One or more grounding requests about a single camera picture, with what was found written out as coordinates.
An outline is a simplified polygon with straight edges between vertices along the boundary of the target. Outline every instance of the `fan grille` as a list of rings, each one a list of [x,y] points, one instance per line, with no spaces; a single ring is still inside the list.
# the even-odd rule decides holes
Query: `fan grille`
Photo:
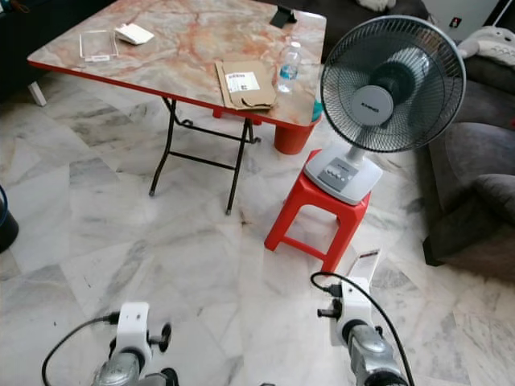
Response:
[[[412,92],[382,125],[362,125],[353,94],[385,63],[406,66]],[[375,18],[338,42],[321,80],[322,102],[333,129],[365,150],[395,152],[427,144],[452,122],[464,98],[464,63],[455,45],[429,23],[406,16]]]

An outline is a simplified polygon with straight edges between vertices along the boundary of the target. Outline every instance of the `black bucket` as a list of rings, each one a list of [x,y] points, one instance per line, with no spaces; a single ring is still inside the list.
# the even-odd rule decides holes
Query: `black bucket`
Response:
[[[0,187],[0,196],[2,196],[3,189]],[[6,196],[3,195],[3,200],[0,200],[0,221],[4,216],[4,208],[6,207]],[[18,235],[18,223],[11,215],[9,211],[7,211],[7,216],[0,223],[0,253],[5,251],[13,244],[14,240],[16,240],[16,236]]]

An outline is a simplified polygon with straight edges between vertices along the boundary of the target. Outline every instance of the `wall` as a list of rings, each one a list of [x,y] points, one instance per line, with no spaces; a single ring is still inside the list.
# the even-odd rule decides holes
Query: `wall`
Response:
[[[424,0],[427,9],[438,20],[439,27],[455,40],[463,40],[481,28],[499,0]],[[450,28],[453,17],[463,21]]]

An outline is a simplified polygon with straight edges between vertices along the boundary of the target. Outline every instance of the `fan brand label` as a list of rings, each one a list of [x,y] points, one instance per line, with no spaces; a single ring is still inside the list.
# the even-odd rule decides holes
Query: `fan brand label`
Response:
[[[366,108],[367,108],[367,109],[369,109],[369,110],[374,111],[375,113],[379,113],[379,109],[376,109],[375,107],[372,107],[371,105],[367,105],[367,104],[366,104],[366,103],[364,103],[364,102],[361,102],[361,105],[362,105],[363,107],[366,107]]]

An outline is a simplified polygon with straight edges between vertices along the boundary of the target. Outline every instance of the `marble pattern tabletop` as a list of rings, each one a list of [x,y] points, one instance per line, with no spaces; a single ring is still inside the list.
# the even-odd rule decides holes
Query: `marble pattern tabletop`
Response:
[[[269,111],[234,112],[269,123],[308,126],[322,55],[326,19],[296,11],[298,22],[270,25],[277,7],[252,0],[118,0],[28,57],[40,68],[104,81],[204,107],[224,106],[215,60],[260,60],[275,82],[282,50],[301,43],[299,78]],[[136,23],[155,37],[132,46],[117,40],[119,56],[85,62],[79,37]]]

